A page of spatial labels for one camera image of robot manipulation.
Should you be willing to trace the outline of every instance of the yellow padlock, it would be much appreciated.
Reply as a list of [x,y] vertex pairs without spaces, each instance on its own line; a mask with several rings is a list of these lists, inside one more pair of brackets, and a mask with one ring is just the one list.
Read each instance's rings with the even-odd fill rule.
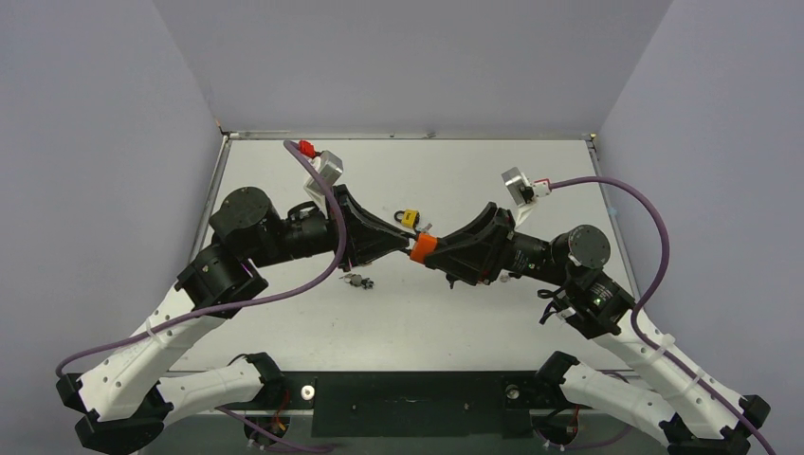
[[405,228],[416,229],[419,224],[419,210],[400,210],[393,215],[393,219],[398,221]]

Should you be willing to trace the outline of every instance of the red connector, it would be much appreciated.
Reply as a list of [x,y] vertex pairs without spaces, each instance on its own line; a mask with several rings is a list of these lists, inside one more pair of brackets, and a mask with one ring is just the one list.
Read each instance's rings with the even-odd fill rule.
[[306,140],[299,141],[299,152],[310,159],[313,159],[318,155],[316,154],[316,148],[313,147],[313,144]]

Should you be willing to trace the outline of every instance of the white wall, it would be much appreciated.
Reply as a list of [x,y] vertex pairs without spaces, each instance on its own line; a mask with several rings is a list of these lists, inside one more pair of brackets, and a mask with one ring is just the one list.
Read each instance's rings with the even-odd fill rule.
[[155,0],[226,130],[597,131],[670,0]]
[[[800,0],[676,0],[599,135],[604,172],[669,227],[649,312],[710,373],[771,403],[765,433],[784,454],[804,452],[802,17]],[[658,237],[616,196],[644,288]]]
[[53,368],[163,297],[219,145],[149,0],[0,2],[3,453],[83,453]]

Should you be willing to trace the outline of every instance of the orange part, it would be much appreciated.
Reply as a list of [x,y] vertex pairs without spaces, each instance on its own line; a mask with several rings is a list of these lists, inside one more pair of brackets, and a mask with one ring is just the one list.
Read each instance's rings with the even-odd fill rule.
[[311,144],[306,140],[299,141],[299,152],[301,152],[302,155],[307,156],[309,158],[316,157],[316,148],[313,147],[313,144]]
[[411,259],[420,264],[424,264],[425,257],[431,252],[435,251],[437,246],[437,238],[422,232],[419,234],[419,238],[416,240],[416,245],[413,246],[413,251],[411,251]]

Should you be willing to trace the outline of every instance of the metal bolt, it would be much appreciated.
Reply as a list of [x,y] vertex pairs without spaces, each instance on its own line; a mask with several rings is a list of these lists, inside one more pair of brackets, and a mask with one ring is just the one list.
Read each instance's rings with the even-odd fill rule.
[[316,396],[316,389],[313,386],[304,386],[301,388],[301,398],[310,401]]
[[512,384],[505,388],[505,396],[507,396],[509,400],[516,400],[520,397],[520,390],[517,386]]

